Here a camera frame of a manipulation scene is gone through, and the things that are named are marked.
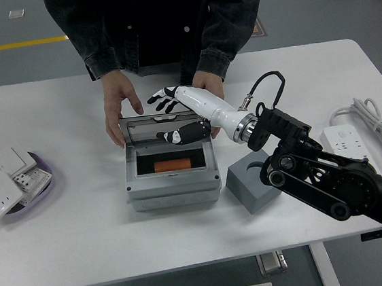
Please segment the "person's left hand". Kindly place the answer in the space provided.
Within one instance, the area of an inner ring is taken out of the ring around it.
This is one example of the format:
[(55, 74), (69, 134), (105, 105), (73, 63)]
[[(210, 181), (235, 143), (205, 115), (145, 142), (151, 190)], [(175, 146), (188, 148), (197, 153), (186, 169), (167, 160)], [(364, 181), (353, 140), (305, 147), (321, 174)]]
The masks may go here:
[(208, 90), (217, 97), (224, 99), (223, 79), (216, 74), (197, 71), (192, 80), (192, 87)]

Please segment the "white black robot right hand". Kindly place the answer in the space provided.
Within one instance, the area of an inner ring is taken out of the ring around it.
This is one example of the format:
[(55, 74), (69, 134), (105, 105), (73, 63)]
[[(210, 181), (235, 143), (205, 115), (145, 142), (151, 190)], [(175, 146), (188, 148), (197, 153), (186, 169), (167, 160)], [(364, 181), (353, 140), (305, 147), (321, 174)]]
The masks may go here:
[(162, 88), (153, 94), (147, 103), (154, 104), (159, 99), (168, 100), (170, 104), (181, 103), (197, 115), (209, 120), (212, 127), (223, 128), (227, 137), (232, 141), (245, 142), (241, 135), (247, 126), (244, 120), (248, 112), (237, 111), (232, 105), (210, 91), (192, 86)]

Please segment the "person's right hand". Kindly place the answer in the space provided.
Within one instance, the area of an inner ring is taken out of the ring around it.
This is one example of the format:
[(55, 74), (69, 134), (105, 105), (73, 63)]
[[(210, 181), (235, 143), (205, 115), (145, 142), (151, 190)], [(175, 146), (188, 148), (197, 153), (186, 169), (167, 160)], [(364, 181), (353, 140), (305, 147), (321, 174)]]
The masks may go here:
[(144, 114), (143, 105), (136, 95), (133, 84), (121, 71), (111, 71), (103, 75), (100, 81), (103, 87), (105, 130), (118, 147), (124, 148), (125, 138), (119, 124), (122, 118), (122, 102), (127, 100), (134, 112), (139, 115)]

